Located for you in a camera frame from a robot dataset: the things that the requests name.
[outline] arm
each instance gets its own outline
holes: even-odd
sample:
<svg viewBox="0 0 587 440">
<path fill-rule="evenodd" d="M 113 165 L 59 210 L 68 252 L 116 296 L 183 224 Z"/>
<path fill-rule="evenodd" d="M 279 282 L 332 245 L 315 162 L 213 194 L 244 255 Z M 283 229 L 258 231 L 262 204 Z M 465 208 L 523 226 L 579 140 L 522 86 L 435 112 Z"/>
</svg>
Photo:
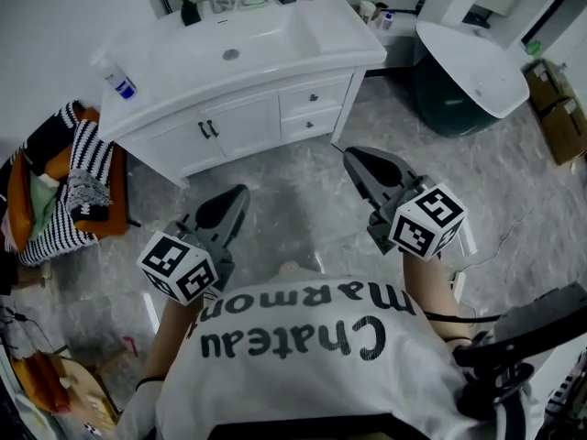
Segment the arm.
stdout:
<svg viewBox="0 0 587 440">
<path fill-rule="evenodd" d="M 202 306 L 202 298 L 187 306 L 172 299 L 167 301 L 159 330 L 147 357 L 143 379 L 165 378 L 180 350 L 185 332 L 202 310 Z"/>
<path fill-rule="evenodd" d="M 459 304 L 450 290 L 440 259 L 429 261 L 404 253 L 405 290 L 425 312 L 461 316 Z M 471 340 L 469 327 L 463 323 L 430 321 L 434 331 L 445 341 Z"/>
</svg>

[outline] green cloth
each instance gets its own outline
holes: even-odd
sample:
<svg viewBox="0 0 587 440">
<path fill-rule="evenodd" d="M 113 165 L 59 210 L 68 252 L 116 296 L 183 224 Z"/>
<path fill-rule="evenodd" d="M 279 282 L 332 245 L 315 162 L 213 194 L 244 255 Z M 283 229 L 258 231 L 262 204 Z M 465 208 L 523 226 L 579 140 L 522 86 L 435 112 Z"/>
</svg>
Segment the green cloth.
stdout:
<svg viewBox="0 0 587 440">
<path fill-rule="evenodd" d="M 49 223 L 55 203 L 57 203 L 57 190 L 59 185 L 51 187 L 39 178 L 34 172 L 30 172 L 30 203 L 33 206 L 33 231 L 30 239 L 35 239 Z"/>
</svg>

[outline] sink drain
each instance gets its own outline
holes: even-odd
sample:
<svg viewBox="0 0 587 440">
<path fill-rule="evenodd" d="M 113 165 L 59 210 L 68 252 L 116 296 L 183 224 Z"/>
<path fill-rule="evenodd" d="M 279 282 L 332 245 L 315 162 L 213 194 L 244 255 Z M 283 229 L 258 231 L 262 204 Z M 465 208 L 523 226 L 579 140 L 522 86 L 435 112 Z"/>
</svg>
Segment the sink drain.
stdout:
<svg viewBox="0 0 587 440">
<path fill-rule="evenodd" d="M 236 50 L 236 49 L 229 49 L 229 50 L 225 50 L 224 54 L 222 54 L 222 58 L 225 61 L 233 61 L 239 55 L 240 55 L 240 52 L 238 52 L 238 50 Z"/>
</svg>

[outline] cabinet door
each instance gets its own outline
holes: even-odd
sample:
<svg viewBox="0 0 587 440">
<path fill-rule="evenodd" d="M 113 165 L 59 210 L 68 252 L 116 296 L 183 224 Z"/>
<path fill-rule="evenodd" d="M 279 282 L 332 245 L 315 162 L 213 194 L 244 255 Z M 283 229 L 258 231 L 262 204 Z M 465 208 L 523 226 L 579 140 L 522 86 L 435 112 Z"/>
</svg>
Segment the cabinet door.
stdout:
<svg viewBox="0 0 587 440">
<path fill-rule="evenodd" d="M 201 119 L 143 139 L 139 147 L 148 152 L 153 162 L 181 178 L 226 160 Z"/>
<path fill-rule="evenodd" d="M 200 112 L 208 129 L 230 158 L 278 145 L 282 137 L 277 92 L 259 93 Z"/>
</svg>

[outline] soap dish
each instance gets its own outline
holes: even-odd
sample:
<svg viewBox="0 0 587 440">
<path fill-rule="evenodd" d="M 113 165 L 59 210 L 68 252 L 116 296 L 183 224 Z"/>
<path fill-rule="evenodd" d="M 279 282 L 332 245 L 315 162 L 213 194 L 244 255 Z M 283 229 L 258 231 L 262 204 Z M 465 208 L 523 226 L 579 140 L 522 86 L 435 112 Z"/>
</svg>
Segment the soap dish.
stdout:
<svg viewBox="0 0 587 440">
<path fill-rule="evenodd" d="M 269 4 L 269 0 L 237 0 L 238 9 L 241 11 L 263 8 Z"/>
</svg>

